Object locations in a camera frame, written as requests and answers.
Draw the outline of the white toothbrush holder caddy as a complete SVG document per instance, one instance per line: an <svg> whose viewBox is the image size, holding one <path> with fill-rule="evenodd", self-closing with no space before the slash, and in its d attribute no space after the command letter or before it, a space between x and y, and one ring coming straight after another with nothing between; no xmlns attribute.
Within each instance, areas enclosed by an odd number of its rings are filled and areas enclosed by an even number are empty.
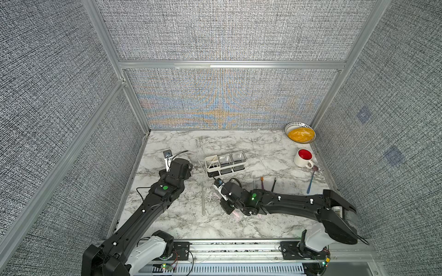
<svg viewBox="0 0 442 276"><path fill-rule="evenodd" d="M209 178L229 175L245 170L248 158L243 151L223 155L212 155L204 159Z"/></svg>

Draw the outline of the black toothbrush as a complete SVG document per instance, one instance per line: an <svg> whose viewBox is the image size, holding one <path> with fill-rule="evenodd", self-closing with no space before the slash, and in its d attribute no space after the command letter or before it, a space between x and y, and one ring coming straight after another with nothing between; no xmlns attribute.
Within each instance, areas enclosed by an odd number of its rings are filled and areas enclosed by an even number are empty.
<svg viewBox="0 0 442 276"><path fill-rule="evenodd" d="M271 192L274 192L275 186L276 186L276 182L277 182L277 177L275 177L274 181L273 181L273 185L271 188Z"/></svg>

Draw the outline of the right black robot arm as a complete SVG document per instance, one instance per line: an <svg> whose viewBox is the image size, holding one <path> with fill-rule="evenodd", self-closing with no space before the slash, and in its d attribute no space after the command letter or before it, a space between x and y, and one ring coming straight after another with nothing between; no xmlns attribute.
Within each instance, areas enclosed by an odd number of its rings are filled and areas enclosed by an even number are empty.
<svg viewBox="0 0 442 276"><path fill-rule="evenodd" d="M237 181L223 182L220 178L214 180L214 187L228 215L238 209L246 216L284 214L319 222L302 233L298 252L305 258L320 254L333 242L358 243L356 208L332 190L314 195L278 194L264 189L247 191Z"/></svg>

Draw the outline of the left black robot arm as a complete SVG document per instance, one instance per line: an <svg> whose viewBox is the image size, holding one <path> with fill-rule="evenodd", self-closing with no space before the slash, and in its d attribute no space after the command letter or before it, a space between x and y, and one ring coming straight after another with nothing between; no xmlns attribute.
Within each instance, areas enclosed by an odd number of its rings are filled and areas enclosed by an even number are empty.
<svg viewBox="0 0 442 276"><path fill-rule="evenodd" d="M159 171L139 208L100 246L89 246L82 257L83 276L128 276L130 254L153 222L177 200L185 189L193 165L186 159L171 161L169 170Z"/></svg>

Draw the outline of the clear cup left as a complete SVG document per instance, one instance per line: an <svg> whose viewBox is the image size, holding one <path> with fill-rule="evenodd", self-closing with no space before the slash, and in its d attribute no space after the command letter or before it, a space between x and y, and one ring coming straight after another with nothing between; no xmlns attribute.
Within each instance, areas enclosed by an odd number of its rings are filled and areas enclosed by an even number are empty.
<svg viewBox="0 0 442 276"><path fill-rule="evenodd" d="M219 155L218 159L219 159L219 164L221 167L232 166L234 164L234 161L233 161L232 156L230 154Z"/></svg>

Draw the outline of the clear cup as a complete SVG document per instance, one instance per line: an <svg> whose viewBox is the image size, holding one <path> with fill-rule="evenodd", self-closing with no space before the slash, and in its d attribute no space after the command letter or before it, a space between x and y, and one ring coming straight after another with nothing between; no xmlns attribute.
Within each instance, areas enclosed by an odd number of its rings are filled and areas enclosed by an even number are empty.
<svg viewBox="0 0 442 276"><path fill-rule="evenodd" d="M219 159L219 164L221 167L232 166L234 164L234 161L233 161L232 156L230 154L219 155L218 159Z"/></svg>
<svg viewBox="0 0 442 276"><path fill-rule="evenodd" d="M244 164L247 162L247 157L243 151L234 152L231 154L231 157L234 164Z"/></svg>

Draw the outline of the clear cup right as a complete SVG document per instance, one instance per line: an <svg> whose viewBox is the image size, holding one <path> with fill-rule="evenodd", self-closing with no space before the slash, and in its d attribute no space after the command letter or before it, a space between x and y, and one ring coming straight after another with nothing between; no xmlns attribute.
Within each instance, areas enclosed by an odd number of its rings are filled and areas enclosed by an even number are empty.
<svg viewBox="0 0 442 276"><path fill-rule="evenodd" d="M243 151L234 152L231 154L231 157L234 164L244 164L247 162L247 157Z"/></svg>

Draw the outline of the white mug red inside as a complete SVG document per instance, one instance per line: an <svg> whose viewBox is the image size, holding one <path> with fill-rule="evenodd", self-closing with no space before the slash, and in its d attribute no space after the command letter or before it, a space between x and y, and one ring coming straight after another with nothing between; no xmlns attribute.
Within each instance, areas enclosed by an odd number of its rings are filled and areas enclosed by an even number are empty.
<svg viewBox="0 0 442 276"><path fill-rule="evenodd" d="M294 163L298 167L306 167L312 169L315 166L313 162L313 154L308 149L301 148L294 157Z"/></svg>

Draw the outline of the patterned bowl with yellow food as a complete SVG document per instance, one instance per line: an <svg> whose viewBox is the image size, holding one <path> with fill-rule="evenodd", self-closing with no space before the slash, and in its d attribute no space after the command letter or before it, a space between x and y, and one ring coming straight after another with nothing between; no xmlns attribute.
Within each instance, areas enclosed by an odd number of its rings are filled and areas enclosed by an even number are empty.
<svg viewBox="0 0 442 276"><path fill-rule="evenodd" d="M299 122L288 123L284 132L290 140L300 144L312 143L316 138L316 133L312 127Z"/></svg>

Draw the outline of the aluminium front rail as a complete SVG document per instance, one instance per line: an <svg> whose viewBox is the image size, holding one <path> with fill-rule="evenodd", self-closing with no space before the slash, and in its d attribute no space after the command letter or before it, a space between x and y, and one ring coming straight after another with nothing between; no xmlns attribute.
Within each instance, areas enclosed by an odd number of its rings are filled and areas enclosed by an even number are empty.
<svg viewBox="0 0 442 276"><path fill-rule="evenodd" d="M181 249L187 257L185 264L195 263L319 263L323 258L306 259L285 251L282 243L294 245L297 239L176 239L174 244L188 243L189 248ZM381 259L373 246L363 243L347 245L333 243L329 247L330 261L375 263Z"/></svg>

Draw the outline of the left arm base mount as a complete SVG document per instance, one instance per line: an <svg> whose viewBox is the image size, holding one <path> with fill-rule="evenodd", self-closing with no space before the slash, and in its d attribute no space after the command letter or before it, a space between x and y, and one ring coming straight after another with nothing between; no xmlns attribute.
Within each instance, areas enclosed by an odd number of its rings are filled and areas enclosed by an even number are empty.
<svg viewBox="0 0 442 276"><path fill-rule="evenodd" d="M189 259L190 242L179 241L166 245L165 253L155 261L187 261Z"/></svg>

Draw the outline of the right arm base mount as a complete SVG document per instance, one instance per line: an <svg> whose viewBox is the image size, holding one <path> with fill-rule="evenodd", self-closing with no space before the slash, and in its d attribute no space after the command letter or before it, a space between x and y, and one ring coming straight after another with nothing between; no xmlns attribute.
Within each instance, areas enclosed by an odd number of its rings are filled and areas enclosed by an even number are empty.
<svg viewBox="0 0 442 276"><path fill-rule="evenodd" d="M299 241L281 241L279 250L284 260L313 260L321 261L330 258L330 252L324 248L322 251L316 252L304 245L299 245Z"/></svg>

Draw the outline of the blue handled spoon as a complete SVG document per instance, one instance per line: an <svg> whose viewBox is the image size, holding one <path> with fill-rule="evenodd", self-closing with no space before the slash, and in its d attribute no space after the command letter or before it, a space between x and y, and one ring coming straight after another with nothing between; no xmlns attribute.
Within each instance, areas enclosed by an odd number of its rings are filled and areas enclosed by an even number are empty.
<svg viewBox="0 0 442 276"><path fill-rule="evenodd" d="M313 179L314 179L315 173L316 173L318 170L319 170L319 168L318 168L316 165L314 165L314 166L312 167L312 175L311 175L311 178L310 178L310 182L309 182L309 184L308 184L308 187L307 187L307 194L310 194L310 192L311 192L311 187L312 187L312 184L313 184Z"/></svg>

